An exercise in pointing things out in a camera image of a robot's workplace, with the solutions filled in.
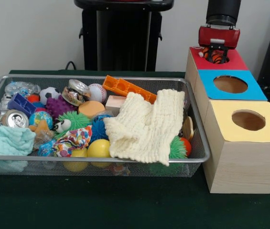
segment wooden box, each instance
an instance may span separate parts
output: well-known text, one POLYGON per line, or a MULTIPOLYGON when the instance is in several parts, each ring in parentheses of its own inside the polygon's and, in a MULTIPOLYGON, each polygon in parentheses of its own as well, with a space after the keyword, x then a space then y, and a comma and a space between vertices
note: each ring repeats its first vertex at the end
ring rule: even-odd
POLYGON ((194 96, 203 123, 209 99, 267 101, 250 71, 199 70, 198 73, 194 96))
POLYGON ((126 97, 110 95, 107 99, 105 109, 111 111, 114 116, 117 116, 120 112, 120 107, 124 104, 126 97))
POLYGON ((195 90, 198 70, 248 70, 237 50, 228 51, 229 61, 224 64, 208 62, 205 58, 199 56, 200 51, 202 49, 190 47, 188 53, 185 79, 190 82, 193 91, 195 90))
POLYGON ((211 193, 270 193, 270 103, 210 100, 203 164, 211 193))

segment orange tiger toy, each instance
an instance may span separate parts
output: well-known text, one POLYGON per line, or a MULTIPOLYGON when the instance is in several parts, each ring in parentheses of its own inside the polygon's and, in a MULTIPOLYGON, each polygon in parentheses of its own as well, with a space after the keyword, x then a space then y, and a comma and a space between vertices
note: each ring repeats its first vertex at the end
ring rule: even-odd
POLYGON ((201 52, 199 52, 200 57, 204 57, 211 63, 220 64, 223 59, 223 54, 217 51, 212 51, 211 58, 209 58, 209 48, 205 47, 201 52))

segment metal basket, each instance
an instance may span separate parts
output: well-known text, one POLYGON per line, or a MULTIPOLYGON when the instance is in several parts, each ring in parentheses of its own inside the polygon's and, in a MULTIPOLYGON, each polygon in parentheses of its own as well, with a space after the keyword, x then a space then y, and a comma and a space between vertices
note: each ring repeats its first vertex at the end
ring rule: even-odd
MULTIPOLYGON (((31 82, 46 88, 55 87, 62 91, 68 85, 69 79, 79 79, 89 85, 91 83, 102 84, 103 76, 58 76, 58 75, 6 75, 0 78, 0 100, 7 84, 12 81, 31 82)), ((161 167, 160 164, 143 164, 127 159, 118 158, 90 158, 90 157, 41 157, 36 152, 29 156, 0 156, 0 163, 6 161, 15 162, 19 167, 18 172, 0 170, 0 175, 44 175, 44 176, 140 176, 140 177, 191 177, 200 164, 210 156, 210 149, 206 139, 203 124, 195 103, 193 91, 188 82, 179 78, 124 78, 154 94, 161 89, 175 89, 185 91, 186 107, 185 115, 192 117, 194 123, 194 137, 191 141, 192 153, 187 159, 170 159, 169 167, 161 167), (81 172, 71 172, 64 167, 66 162, 82 162, 88 164, 81 172), (91 162, 111 162, 106 168, 95 167, 91 162)))

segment white wall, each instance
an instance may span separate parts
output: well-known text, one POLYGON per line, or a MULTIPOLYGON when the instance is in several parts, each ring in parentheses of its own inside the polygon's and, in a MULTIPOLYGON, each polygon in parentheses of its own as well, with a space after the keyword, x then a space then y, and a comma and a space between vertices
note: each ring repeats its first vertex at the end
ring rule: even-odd
MULTIPOLYGON (((207 2, 175 0, 174 8, 162 13, 157 71, 185 71, 207 2)), ((81 27, 81 9, 73 0, 0 0, 0 76, 11 69, 63 69, 69 60, 83 69, 81 27)), ((237 27, 238 50, 257 77, 270 40, 270 0, 242 0, 237 27)))

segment blue toy block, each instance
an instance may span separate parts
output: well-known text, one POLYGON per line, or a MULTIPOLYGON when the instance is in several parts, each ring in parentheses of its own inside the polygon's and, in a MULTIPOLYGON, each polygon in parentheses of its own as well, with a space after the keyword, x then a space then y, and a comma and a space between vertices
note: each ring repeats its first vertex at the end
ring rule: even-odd
POLYGON ((250 71, 238 70, 199 70, 199 76, 205 87, 206 94, 215 100, 257 100, 267 101, 260 86, 250 71), (214 80, 221 76, 237 78, 247 84, 247 89, 241 93, 229 93, 216 87, 214 80))
POLYGON ((36 107, 21 94, 16 93, 7 104, 8 109, 15 109, 25 113, 28 118, 35 112, 36 107))

